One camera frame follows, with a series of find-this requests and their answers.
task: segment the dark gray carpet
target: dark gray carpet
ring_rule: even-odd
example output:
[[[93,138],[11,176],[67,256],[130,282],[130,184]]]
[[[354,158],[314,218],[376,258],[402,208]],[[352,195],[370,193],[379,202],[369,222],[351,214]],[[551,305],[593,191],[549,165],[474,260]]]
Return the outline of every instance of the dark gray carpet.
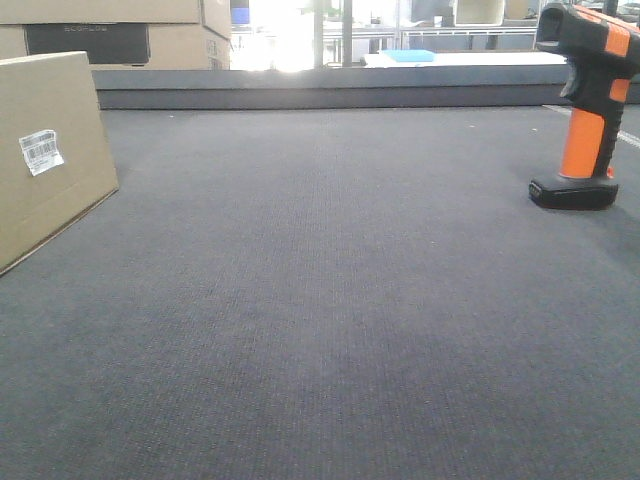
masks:
[[[544,108],[105,120],[121,191],[0,278],[1,478],[640,478],[637,149],[567,213]]]

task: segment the handheld scanner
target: handheld scanner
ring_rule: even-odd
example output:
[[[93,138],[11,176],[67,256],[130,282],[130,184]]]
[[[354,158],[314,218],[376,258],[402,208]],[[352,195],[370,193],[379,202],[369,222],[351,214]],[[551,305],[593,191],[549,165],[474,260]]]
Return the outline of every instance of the handheld scanner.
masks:
[[[560,94],[573,103],[560,175],[607,176],[629,84],[640,71],[640,30],[579,5],[551,3],[540,14],[536,47],[572,66]]]

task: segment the sticker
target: sticker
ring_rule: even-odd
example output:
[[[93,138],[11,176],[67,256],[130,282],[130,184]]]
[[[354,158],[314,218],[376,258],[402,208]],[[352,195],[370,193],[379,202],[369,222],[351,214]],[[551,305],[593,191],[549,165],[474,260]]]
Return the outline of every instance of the sticker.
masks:
[[[34,177],[64,163],[53,130],[41,130],[19,141],[24,160]]]

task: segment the cardboard box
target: cardboard box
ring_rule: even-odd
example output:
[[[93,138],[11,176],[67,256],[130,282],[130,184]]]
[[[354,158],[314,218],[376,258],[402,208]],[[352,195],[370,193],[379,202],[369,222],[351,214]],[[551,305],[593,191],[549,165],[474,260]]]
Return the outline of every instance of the cardboard box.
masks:
[[[2,0],[0,23],[201,23],[200,0]]]
[[[86,51],[96,69],[228,69],[229,0],[4,0],[0,59]]]
[[[228,70],[230,42],[200,25],[150,25],[146,64],[96,64],[93,70]]]
[[[141,32],[134,30],[127,37],[121,34],[120,26]],[[93,70],[228,70],[230,66],[229,40],[198,24],[85,24],[82,27],[94,31],[64,31],[77,28],[77,24],[0,25],[0,59],[51,53],[59,47],[88,51]],[[35,37],[29,33],[33,31],[37,34]],[[65,40],[67,35],[77,39]],[[89,37],[98,40],[92,42]]]
[[[495,27],[504,21],[505,0],[454,0],[456,27]]]
[[[529,0],[506,0],[504,16],[510,20],[522,20],[529,13]]]
[[[0,61],[0,274],[118,189],[83,52]]]

